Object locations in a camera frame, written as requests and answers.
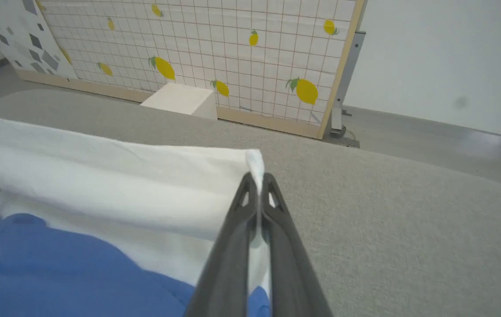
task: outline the lemon print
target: lemon print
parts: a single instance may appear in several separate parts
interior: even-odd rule
[[[47,10],[47,9],[43,6],[43,4],[41,4],[41,2],[39,2],[39,0],[35,0],[35,2],[37,3],[37,7],[39,8],[39,10],[41,10],[41,11],[45,11],[45,10]]]
[[[98,63],[98,68],[102,70],[104,73],[106,73],[106,75],[113,76],[113,72],[111,71],[111,68],[108,65],[104,63]]]
[[[165,78],[176,80],[176,77],[174,76],[174,68],[172,68],[167,61],[160,57],[152,56],[152,58],[148,59],[148,63],[152,66],[152,68],[156,68]]]
[[[110,30],[112,31],[115,31],[115,26],[113,24],[113,21],[111,20],[111,18],[108,16],[108,28],[110,28]]]
[[[154,13],[155,16],[164,16],[156,4],[153,4],[150,8],[152,8],[152,13]]]
[[[295,79],[288,80],[286,87],[287,85],[290,85],[292,92],[297,87],[297,97],[299,97],[302,102],[315,105],[319,92],[312,82],[297,77]]]
[[[225,97],[229,96],[229,88],[220,80],[212,81],[212,86],[217,88],[217,91]]]
[[[258,43],[258,33],[256,33],[256,30],[252,29],[252,32],[250,32],[250,37],[249,37],[249,44],[250,46],[255,46]]]
[[[325,32],[327,32],[329,35],[337,35],[338,32],[340,32],[340,31],[334,27],[334,22],[332,22],[331,20],[326,20],[325,21]]]
[[[69,64],[72,65],[73,61],[71,60],[71,56],[69,56],[69,53],[67,53],[66,50],[64,48],[62,48],[61,46],[59,46],[59,49],[61,50],[61,52],[63,53],[65,58],[69,61]]]

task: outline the grid patterned sheet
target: grid patterned sheet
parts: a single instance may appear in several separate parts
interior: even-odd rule
[[[216,91],[221,107],[320,125],[352,0],[43,0],[81,79]]]

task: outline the wooden strip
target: wooden strip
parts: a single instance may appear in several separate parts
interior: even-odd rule
[[[81,92],[91,92],[92,94],[131,100],[139,103],[144,102],[152,95],[150,92],[136,92],[127,88],[95,84],[93,82],[83,80],[67,79],[60,76],[41,74],[29,70],[15,71],[19,75],[19,78],[23,80],[58,86],[62,88],[80,90]],[[305,122],[291,121],[274,117],[264,117],[259,114],[241,112],[222,107],[217,107],[217,117],[222,120],[306,136],[307,138],[315,138],[317,136],[318,126],[310,125]]]
[[[359,19],[362,15],[362,9],[365,0],[356,0],[354,6],[354,12],[352,13],[352,19],[350,22],[350,28],[346,34],[346,42],[344,43],[344,49],[342,50],[342,56],[340,56],[340,62],[338,63],[338,68],[336,69],[336,76],[334,78],[333,88],[330,91],[329,102],[326,105],[325,116],[323,116],[321,127],[318,130],[317,139],[322,139],[323,134],[325,134],[326,125],[330,119],[330,113],[333,110],[334,100],[336,99],[336,93],[338,86],[340,85],[340,79],[342,79],[342,72],[344,71],[344,66],[346,60],[348,59],[348,54],[350,53],[350,48],[352,46],[352,40],[354,39],[354,34],[358,28]]]

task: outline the blue fabric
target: blue fabric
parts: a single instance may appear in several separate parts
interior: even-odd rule
[[[193,292],[95,237],[49,228],[29,214],[0,221],[0,317],[181,317]],[[267,317],[269,305],[257,288],[248,315]]]

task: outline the gray table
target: gray table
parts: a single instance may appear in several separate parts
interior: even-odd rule
[[[499,183],[71,92],[2,97],[0,117],[127,142],[258,148],[335,316],[501,316]]]

